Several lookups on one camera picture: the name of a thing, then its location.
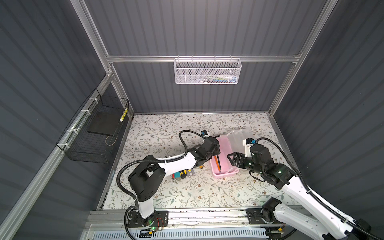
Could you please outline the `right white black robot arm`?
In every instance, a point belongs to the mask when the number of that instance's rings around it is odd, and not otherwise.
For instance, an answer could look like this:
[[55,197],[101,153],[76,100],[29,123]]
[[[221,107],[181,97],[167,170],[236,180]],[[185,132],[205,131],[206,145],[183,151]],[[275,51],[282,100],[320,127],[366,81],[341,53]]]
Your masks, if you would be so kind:
[[259,174],[264,182],[282,190],[314,216],[311,220],[282,201],[271,198],[262,206],[264,222],[279,221],[288,224],[314,240],[375,239],[371,233],[372,227],[366,221],[355,220],[328,203],[304,184],[294,170],[274,162],[265,146],[248,144],[244,154],[234,152],[227,158],[233,166]]

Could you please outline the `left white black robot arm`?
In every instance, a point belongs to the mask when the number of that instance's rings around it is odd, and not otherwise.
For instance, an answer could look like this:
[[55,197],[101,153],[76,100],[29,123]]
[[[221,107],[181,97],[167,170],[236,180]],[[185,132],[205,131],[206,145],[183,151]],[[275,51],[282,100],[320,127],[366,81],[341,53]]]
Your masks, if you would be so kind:
[[140,163],[128,177],[137,197],[140,216],[146,220],[154,216],[153,196],[165,177],[200,167],[219,154],[219,141],[214,137],[206,137],[201,145],[188,149],[186,156],[166,160],[158,160],[152,155],[145,157],[145,162]]

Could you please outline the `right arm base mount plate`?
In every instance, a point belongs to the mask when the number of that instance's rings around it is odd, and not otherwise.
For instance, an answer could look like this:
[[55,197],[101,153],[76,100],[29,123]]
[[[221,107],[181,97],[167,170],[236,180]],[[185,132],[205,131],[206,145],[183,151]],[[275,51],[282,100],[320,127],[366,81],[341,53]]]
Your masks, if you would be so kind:
[[281,224],[272,212],[265,211],[262,208],[248,208],[246,209],[246,215],[251,225],[261,224]]

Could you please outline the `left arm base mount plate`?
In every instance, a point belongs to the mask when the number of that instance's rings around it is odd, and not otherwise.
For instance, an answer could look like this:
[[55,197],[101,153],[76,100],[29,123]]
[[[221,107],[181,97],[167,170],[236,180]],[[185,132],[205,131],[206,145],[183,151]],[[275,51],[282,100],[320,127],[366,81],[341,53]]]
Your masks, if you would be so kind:
[[169,220],[169,211],[155,211],[147,218],[143,218],[138,211],[131,211],[128,214],[129,228],[144,227],[167,227]]

